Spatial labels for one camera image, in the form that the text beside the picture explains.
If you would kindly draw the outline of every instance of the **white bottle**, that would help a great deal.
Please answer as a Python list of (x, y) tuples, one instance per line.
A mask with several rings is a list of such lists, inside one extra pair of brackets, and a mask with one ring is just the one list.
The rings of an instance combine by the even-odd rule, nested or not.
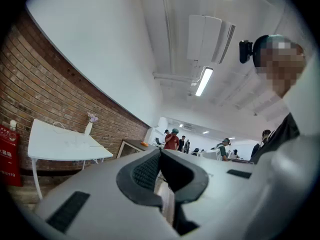
[(17, 138), (17, 122), (15, 120), (10, 121), (9, 140), (14, 142)]

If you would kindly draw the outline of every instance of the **person wearing red shirt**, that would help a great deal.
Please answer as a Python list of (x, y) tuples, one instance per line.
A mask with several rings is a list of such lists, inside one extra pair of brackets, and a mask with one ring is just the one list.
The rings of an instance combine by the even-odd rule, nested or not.
[(165, 150), (178, 150), (179, 148), (179, 138), (177, 134), (179, 133), (179, 130), (176, 128), (172, 129), (172, 132), (170, 134), (167, 134), (165, 136)]

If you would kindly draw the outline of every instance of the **red shirt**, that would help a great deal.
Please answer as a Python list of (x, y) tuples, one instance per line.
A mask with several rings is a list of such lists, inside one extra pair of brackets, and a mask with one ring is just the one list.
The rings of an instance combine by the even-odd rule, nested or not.
[[(170, 138), (172, 134), (168, 134), (165, 136), (165, 139)], [(178, 136), (173, 136), (168, 142), (165, 143), (164, 149), (165, 150), (176, 150), (176, 145), (179, 146), (179, 138)]]

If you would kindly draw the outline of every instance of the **black camera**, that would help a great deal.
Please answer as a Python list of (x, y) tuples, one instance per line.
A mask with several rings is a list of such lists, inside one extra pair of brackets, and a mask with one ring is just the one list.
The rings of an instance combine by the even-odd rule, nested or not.
[(252, 52), (252, 42), (248, 40), (242, 40), (239, 42), (239, 54), (240, 54), (240, 62), (246, 63), (250, 56), (253, 54)]

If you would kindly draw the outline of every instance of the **fluorescent light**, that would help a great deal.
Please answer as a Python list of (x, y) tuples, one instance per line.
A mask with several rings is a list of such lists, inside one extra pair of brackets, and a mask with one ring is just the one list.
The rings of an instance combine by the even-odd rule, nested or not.
[(198, 90), (196, 91), (195, 93), (195, 96), (201, 96), (202, 92), (204, 91), (204, 89), (206, 88), (206, 85), (211, 77), (211, 74), (212, 74), (213, 70), (212, 68), (206, 68), (205, 69), (205, 72), (203, 74), (203, 77), (202, 77), (202, 80), (199, 84), (199, 87), (198, 87)]

